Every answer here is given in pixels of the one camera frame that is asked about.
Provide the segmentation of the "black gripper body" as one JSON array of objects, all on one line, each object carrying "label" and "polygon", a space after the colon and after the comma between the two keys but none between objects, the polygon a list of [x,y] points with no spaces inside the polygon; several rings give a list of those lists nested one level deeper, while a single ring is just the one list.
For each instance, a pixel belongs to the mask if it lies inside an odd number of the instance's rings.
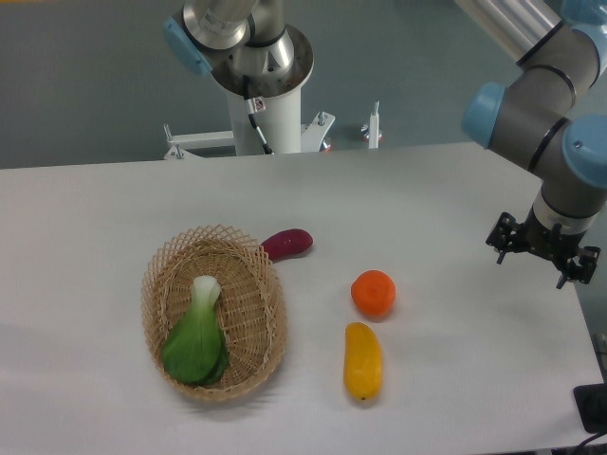
[{"label": "black gripper body", "polygon": [[579,242],[584,232],[565,234],[562,225],[551,229],[538,221],[525,221],[513,240],[515,253],[528,252],[551,262],[560,272],[572,273],[579,268]]}]

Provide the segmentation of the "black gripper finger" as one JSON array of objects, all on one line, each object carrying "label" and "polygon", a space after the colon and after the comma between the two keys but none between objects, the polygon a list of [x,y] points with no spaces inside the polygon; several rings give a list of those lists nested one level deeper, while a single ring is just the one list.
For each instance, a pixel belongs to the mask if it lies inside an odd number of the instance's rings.
[{"label": "black gripper finger", "polygon": [[601,248],[598,246],[576,246],[573,250],[557,256],[555,267],[561,276],[556,288],[562,289],[567,282],[588,284],[597,269]]},{"label": "black gripper finger", "polygon": [[504,261],[507,253],[515,251],[516,219],[508,212],[502,212],[486,238],[486,245],[497,253],[496,264]]}]

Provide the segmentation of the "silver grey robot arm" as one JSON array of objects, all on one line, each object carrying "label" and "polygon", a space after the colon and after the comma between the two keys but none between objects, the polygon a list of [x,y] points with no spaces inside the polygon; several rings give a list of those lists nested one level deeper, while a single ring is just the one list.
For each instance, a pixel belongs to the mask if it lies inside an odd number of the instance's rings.
[{"label": "silver grey robot arm", "polygon": [[[470,101],[462,130],[479,146],[538,176],[525,220],[503,213],[487,237],[500,256],[551,262],[561,282],[591,281],[600,248],[584,235],[606,203],[606,119],[568,111],[606,70],[600,2],[579,2],[567,26],[542,1],[464,1],[462,10],[521,68],[511,85],[488,83]],[[285,20],[280,1],[187,1],[163,25],[174,55],[225,91],[239,155],[320,152],[333,117],[301,122],[311,44]]]}]

